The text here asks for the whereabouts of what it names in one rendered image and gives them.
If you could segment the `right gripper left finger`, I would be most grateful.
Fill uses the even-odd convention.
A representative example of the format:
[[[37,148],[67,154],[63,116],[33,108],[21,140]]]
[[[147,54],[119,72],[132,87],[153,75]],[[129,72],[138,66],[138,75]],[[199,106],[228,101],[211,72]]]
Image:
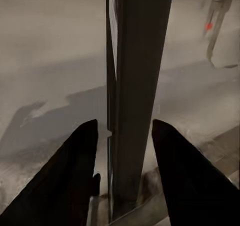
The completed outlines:
[[[81,124],[0,214],[0,226],[86,226],[97,119]]]

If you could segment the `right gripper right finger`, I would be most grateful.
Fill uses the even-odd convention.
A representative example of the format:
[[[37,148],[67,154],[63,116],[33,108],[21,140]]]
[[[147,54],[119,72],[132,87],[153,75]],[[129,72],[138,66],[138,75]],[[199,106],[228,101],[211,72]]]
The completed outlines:
[[[240,226],[240,191],[171,124],[152,140],[171,226]]]

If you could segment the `poster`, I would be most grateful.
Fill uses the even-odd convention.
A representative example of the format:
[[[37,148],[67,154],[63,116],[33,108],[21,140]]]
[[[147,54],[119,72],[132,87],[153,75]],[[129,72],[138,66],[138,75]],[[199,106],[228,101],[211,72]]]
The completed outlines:
[[[136,202],[172,0],[106,0],[115,201]]]

